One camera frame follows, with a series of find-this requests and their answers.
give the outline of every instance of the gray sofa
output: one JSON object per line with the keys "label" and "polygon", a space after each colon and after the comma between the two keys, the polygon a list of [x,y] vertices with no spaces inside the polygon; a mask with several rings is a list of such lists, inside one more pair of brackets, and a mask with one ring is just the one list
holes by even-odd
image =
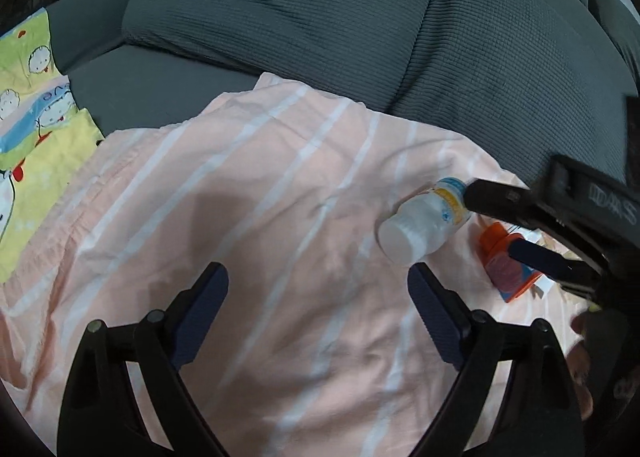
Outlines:
{"label": "gray sofa", "polygon": [[[48,11],[56,63],[104,133],[188,119],[219,93],[249,90],[271,71],[463,133],[530,183],[556,152],[624,179],[624,101],[638,93],[633,36],[640,34],[633,29],[620,45],[611,22],[626,17],[611,16],[611,7],[602,0],[61,0]],[[78,19],[82,25],[70,24]]]}

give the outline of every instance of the blue gripper pad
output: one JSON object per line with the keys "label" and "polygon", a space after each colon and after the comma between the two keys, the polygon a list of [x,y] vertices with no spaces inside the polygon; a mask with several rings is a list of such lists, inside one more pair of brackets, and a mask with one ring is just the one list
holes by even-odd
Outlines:
{"label": "blue gripper pad", "polygon": [[460,342],[470,332],[465,312],[458,307],[462,300],[444,289],[425,263],[417,263],[409,269],[407,287],[440,358],[460,371],[465,362]]}
{"label": "blue gripper pad", "polygon": [[229,277],[224,265],[212,263],[204,270],[193,287],[178,294],[167,309],[171,314],[174,304],[178,311],[185,307],[184,315],[172,329],[174,346],[171,364],[176,371],[191,363],[198,354],[213,319],[225,300],[229,287]]}

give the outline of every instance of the pink fabric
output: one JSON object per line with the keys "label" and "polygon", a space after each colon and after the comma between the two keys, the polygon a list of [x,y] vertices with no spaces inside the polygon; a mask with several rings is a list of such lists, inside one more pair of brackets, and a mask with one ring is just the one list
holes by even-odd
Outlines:
{"label": "pink fabric", "polygon": [[[182,377],[232,456],[408,455],[456,376],[375,230],[444,176],[516,182],[457,133],[264,74],[198,117],[110,135],[82,167],[0,293],[0,373],[55,446],[66,375],[94,318],[168,306],[207,263],[228,297]],[[505,305],[474,246],[477,219],[429,259],[471,309],[548,318],[564,348],[577,311],[554,289]],[[155,440],[140,371],[132,382]],[[474,435],[486,437],[508,368]]]}

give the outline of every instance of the orange bottle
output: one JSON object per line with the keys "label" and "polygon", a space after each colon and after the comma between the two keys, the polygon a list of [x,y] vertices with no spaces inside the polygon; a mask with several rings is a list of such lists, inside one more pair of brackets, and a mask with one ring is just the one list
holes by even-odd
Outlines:
{"label": "orange bottle", "polygon": [[494,222],[479,239],[484,270],[507,303],[524,293],[542,275],[509,256],[509,244],[523,238],[519,233],[509,234],[500,222]]}

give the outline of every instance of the white bottle cap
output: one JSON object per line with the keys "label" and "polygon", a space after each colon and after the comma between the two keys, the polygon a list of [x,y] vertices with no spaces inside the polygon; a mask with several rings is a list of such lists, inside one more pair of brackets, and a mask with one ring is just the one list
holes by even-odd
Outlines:
{"label": "white bottle cap", "polygon": [[385,255],[398,265],[414,265],[427,253],[424,232],[402,214],[394,215],[380,225],[378,241]]}

